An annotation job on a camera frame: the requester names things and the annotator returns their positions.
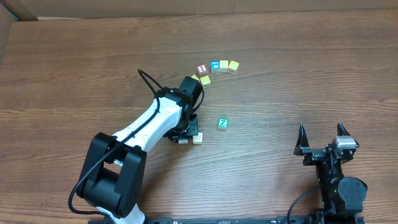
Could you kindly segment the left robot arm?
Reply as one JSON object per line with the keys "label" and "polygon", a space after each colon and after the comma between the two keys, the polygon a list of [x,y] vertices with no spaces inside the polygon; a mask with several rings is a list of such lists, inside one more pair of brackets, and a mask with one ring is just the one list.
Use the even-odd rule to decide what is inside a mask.
{"label": "left robot arm", "polygon": [[202,84],[185,77],[178,88],[156,91],[148,110],[128,127],[98,133],[70,195],[95,207],[102,223],[147,223],[138,207],[147,155],[161,138],[186,144],[199,137],[195,112],[203,98]]}

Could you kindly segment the blue letter P block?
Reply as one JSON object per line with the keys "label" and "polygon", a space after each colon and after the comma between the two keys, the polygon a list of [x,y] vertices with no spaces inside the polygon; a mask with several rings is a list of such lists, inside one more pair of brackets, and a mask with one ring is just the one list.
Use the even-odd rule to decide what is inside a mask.
{"label": "blue letter P block", "polygon": [[178,143],[179,144],[188,144],[188,139],[179,139]]}

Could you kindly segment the green letter Z block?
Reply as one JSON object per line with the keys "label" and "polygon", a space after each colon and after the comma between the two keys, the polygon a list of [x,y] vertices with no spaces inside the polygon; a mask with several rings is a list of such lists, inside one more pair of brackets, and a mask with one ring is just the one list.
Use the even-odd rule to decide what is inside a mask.
{"label": "green letter Z block", "polygon": [[227,130],[228,125],[229,125],[229,119],[220,118],[218,120],[217,128],[220,129],[220,130],[224,130],[225,131],[225,130]]}

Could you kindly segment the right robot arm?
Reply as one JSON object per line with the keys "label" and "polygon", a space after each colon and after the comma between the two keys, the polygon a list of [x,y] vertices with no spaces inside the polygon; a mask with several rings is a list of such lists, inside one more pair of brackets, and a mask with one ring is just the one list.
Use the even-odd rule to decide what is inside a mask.
{"label": "right robot arm", "polygon": [[353,160],[359,143],[342,123],[337,136],[323,149],[312,149],[303,124],[299,126],[294,155],[303,156],[303,165],[315,166],[325,217],[354,220],[363,211],[368,186],[356,177],[346,177],[341,165]]}

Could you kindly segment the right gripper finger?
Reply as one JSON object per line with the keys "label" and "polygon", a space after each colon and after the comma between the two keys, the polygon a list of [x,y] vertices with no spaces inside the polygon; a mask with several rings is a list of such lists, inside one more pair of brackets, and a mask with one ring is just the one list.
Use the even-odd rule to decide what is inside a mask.
{"label": "right gripper finger", "polygon": [[337,135],[338,136],[349,136],[350,133],[346,130],[342,122],[337,124]]}
{"label": "right gripper finger", "polygon": [[305,132],[305,126],[304,126],[304,124],[301,124],[299,127],[298,139],[297,139],[295,149],[294,149],[294,155],[303,156],[309,150],[310,150],[310,146],[309,146],[307,135]]}

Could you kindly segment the white natural wood block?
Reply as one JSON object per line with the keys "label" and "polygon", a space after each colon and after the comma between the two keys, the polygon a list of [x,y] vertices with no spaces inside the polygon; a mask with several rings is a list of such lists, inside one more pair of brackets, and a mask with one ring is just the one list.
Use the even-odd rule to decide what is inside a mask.
{"label": "white natural wood block", "polygon": [[192,140],[193,140],[194,144],[202,144],[203,143],[203,133],[198,133],[197,135],[194,135]]}

